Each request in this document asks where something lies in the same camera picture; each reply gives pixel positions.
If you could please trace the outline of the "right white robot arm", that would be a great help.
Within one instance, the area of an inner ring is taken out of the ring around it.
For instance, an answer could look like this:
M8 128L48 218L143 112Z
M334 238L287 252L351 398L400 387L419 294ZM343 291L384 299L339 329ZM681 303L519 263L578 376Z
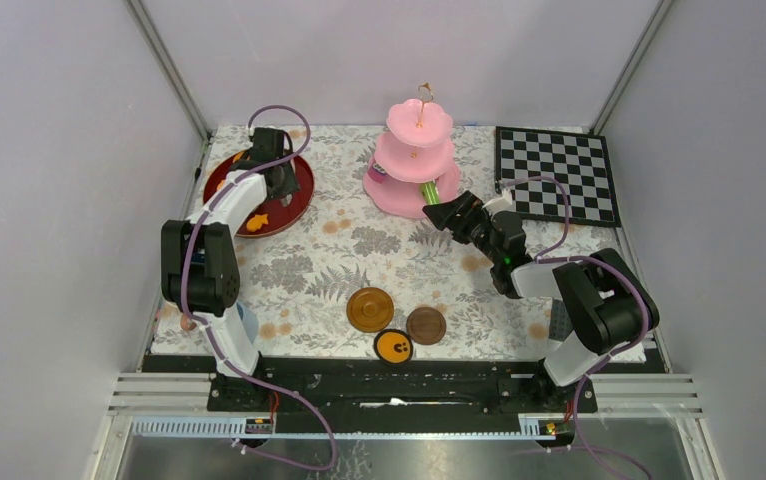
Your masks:
M423 212L437 229L449 231L458 243L474 245L491 261L490 275L501 295L551 297L564 304L572 331L540 361L531 381L534 402L542 410L560 410L572 398L572 384L659 324L653 299L612 248L589 256L532 256L521 216L491 212L471 192L427 205Z

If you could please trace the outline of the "dark red round tray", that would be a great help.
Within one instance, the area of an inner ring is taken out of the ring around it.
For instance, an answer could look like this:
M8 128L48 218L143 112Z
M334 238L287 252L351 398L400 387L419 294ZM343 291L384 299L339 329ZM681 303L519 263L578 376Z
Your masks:
M215 167L207 176L202 200L207 202L223 186L230 166L239 160L244 150L238 151ZM260 205L237 230L236 236L242 238L261 238L280 233L295 224L309 207L314 189L315 180L312 169L308 162L298 156L293 160L293 168L300 189L291 195L291 198L268 200ZM266 216L268 223L261 224L257 230L249 230L253 225L253 219L257 216Z

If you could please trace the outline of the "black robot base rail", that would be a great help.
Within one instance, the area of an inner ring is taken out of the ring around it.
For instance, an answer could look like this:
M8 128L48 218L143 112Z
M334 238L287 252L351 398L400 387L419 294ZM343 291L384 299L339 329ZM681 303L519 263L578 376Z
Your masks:
M248 382L213 373L210 412L262 412L280 433L501 434L533 414L594 413L586 383L553 387L539 362L264 357Z

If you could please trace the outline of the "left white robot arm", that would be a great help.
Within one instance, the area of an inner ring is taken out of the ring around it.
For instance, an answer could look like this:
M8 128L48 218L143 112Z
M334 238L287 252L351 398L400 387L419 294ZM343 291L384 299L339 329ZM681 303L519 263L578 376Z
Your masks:
M217 371L237 377L231 398L247 411L268 401L269 385L253 374L260 353L237 306L241 276L234 236L261 204L299 189L289 134L260 127L252 145L232 161L223 185L199 212L166 221L160 233L163 298L175 304L207 338Z

